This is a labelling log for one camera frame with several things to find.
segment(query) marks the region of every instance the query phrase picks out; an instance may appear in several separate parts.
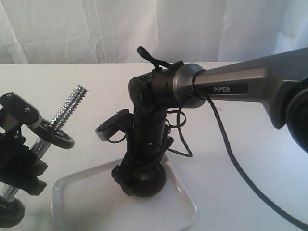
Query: white tabletop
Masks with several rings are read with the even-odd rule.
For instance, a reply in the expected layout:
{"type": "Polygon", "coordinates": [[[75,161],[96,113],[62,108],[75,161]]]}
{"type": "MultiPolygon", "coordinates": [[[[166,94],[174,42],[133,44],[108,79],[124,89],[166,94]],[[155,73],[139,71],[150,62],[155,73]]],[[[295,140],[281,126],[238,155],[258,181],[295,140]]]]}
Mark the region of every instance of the white tabletop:
{"type": "MultiPolygon", "coordinates": [[[[201,66],[211,69],[226,64],[229,63],[201,63],[201,66]]],[[[128,81],[151,69],[150,64],[0,65],[0,94],[16,92],[37,107],[47,120],[53,118],[77,84],[89,90],[64,126],[64,131],[76,142],[74,148],[63,150],[52,146],[46,152],[42,160],[49,167],[40,178],[48,186],[38,197],[23,191],[17,194],[26,205],[26,214],[10,230],[50,230],[50,190],[55,181],[124,156],[125,142],[103,143],[94,131],[118,110],[133,108],[128,81]]],[[[276,130],[260,103],[215,101],[215,104],[234,154],[248,176],[276,204],[308,222],[308,155],[293,141],[287,127],[276,130]]],[[[183,134],[194,157],[170,156],[198,207],[198,219],[187,230],[299,230],[262,202],[237,173],[209,105],[184,111],[188,122],[183,134]]],[[[27,128],[23,132],[31,146],[37,137],[27,128]]],[[[176,130],[171,136],[175,138],[172,148],[184,151],[176,130]]]]}

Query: screw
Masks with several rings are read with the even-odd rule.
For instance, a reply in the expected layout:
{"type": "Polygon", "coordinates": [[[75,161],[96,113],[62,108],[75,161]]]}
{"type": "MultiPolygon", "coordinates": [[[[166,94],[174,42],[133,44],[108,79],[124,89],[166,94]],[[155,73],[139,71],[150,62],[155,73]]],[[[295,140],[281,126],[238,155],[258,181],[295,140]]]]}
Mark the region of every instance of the screw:
{"type": "MultiPolygon", "coordinates": [[[[65,104],[61,107],[60,111],[56,114],[56,116],[51,122],[51,127],[55,131],[58,131],[63,127],[70,115],[74,112],[75,108],[80,103],[80,101],[85,97],[87,91],[87,89],[83,88],[80,85],[77,85],[70,97],[66,100],[65,104]]],[[[38,159],[41,159],[47,149],[50,147],[50,145],[51,144],[47,141],[38,138],[34,145],[31,147],[31,151],[38,157],[38,159]]],[[[18,190],[18,188],[6,184],[0,192],[0,196],[8,202],[11,202],[14,200],[14,197],[18,190]]]]}

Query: round black foot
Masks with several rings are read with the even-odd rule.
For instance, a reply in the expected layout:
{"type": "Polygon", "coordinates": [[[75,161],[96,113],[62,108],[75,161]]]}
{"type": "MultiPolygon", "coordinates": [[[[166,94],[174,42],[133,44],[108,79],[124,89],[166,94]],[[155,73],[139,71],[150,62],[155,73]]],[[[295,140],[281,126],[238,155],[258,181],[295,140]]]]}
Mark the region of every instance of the round black foot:
{"type": "Polygon", "coordinates": [[[25,215],[25,207],[20,200],[1,203],[0,205],[0,228],[10,228],[18,225],[25,215]]]}
{"type": "Polygon", "coordinates": [[[140,171],[137,175],[138,185],[132,194],[140,197],[149,197],[162,190],[166,182],[164,167],[158,162],[140,171]]]}

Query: white curtain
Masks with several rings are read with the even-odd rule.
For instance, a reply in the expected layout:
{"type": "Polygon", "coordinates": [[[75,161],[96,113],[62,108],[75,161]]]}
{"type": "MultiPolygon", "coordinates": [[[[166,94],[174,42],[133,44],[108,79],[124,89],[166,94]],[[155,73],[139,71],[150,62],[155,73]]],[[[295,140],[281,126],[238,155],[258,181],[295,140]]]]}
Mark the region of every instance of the white curtain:
{"type": "Polygon", "coordinates": [[[308,46],[307,0],[0,0],[0,64],[244,61],[308,46]]]}

